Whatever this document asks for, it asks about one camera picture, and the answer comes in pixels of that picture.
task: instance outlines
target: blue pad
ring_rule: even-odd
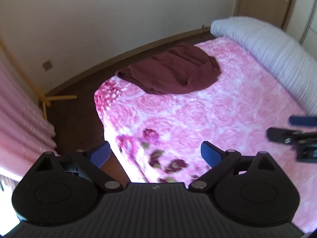
[[[111,148],[108,141],[105,142],[104,145],[99,147],[94,152],[91,152],[91,154],[88,157],[88,160],[92,162],[95,166],[100,168],[110,157]]]
[[[222,160],[223,151],[217,151],[217,147],[214,147],[211,143],[204,141],[201,144],[200,152],[202,158],[210,167],[215,167]]]
[[[295,125],[295,126],[308,126],[308,127],[317,126],[317,118],[316,117],[291,116],[288,119],[288,121],[291,125]]]

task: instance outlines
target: bed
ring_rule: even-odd
[[[244,155],[268,151],[301,195],[294,223],[316,229],[317,166],[296,162],[289,146],[266,139],[267,128],[287,128],[290,115],[305,112],[237,42],[219,37],[196,46],[215,57],[222,71],[205,90],[151,95],[114,76],[95,93],[105,140],[130,180],[189,185],[210,169],[200,155],[204,140]]]

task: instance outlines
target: circular cover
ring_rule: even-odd
[[[84,178],[41,171],[17,186],[12,205],[20,219],[37,225],[59,225],[87,214],[97,198],[94,184]]]
[[[243,224],[275,226],[290,221],[299,205],[298,192],[290,180],[280,182],[274,174],[230,176],[218,183],[213,198],[225,215]]]

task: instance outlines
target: yellow wooden stand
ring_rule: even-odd
[[[47,120],[47,113],[46,113],[46,107],[51,106],[51,101],[59,101],[59,100],[71,100],[71,99],[77,99],[76,95],[67,95],[67,96],[45,96],[44,92],[35,86],[33,81],[25,74],[25,72],[22,70],[22,67],[19,65],[18,61],[14,58],[13,54],[9,51],[5,43],[0,37],[0,48],[3,50],[5,56],[13,66],[13,68],[18,72],[18,74],[21,76],[21,78],[26,82],[26,84],[32,89],[34,94],[38,97],[40,101],[42,101],[43,104],[43,117]]]

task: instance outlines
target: black clamp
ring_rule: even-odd
[[[316,117],[291,116],[289,122],[295,126],[314,127]],[[291,145],[297,154],[297,161],[317,163],[317,132],[269,128],[267,138],[272,142]]]

